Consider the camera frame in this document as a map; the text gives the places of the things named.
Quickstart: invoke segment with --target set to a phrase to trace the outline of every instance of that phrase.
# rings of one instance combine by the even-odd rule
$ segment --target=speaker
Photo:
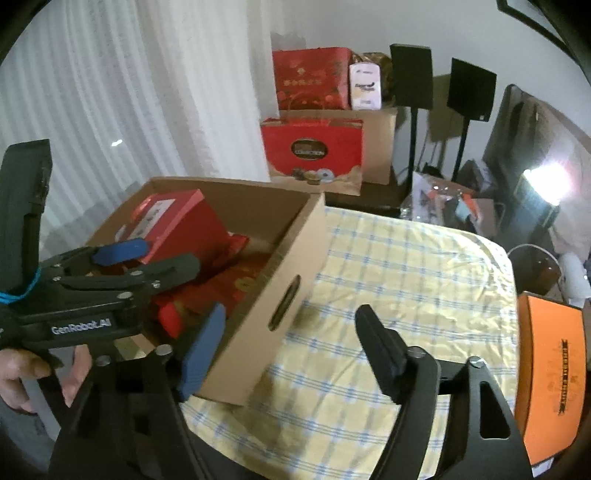
[[[394,67],[396,105],[433,108],[433,61],[431,49],[414,45],[390,45]]]
[[[488,122],[495,101],[496,73],[452,59],[447,106],[469,120]]]

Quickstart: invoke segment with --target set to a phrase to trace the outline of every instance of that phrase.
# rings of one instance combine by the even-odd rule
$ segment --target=light
[[[555,207],[571,192],[569,174],[558,163],[548,163],[533,170],[525,170],[523,176],[538,195]]]

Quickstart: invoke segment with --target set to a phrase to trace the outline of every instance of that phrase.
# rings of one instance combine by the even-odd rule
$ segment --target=human hand
[[[21,379],[38,380],[51,374],[51,368],[28,350],[0,350],[0,397],[10,408],[32,413],[33,408]]]
[[[74,362],[67,377],[62,380],[62,394],[71,406],[78,389],[86,378],[92,358],[86,345],[74,350]],[[40,357],[28,350],[7,348],[0,350],[0,397],[15,410],[34,413],[21,379],[38,380],[51,374],[51,368]]]

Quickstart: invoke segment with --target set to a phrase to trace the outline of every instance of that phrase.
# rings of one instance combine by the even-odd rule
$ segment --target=red box with label
[[[342,47],[274,51],[279,109],[350,110],[351,58],[352,52]]]
[[[147,264],[193,253],[207,271],[225,255],[231,236],[200,190],[160,193],[147,197],[133,212],[120,240],[143,238],[150,251]]]

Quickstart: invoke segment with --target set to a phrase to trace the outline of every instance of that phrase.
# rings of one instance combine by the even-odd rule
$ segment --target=yellow checkered bedsheet
[[[379,392],[355,333],[369,303],[386,327],[435,358],[486,359],[512,407],[518,323],[501,247],[438,226],[327,208],[324,270],[249,406],[193,397],[187,424],[269,479],[369,478],[398,407]],[[441,398],[421,478],[432,475],[449,399]]]

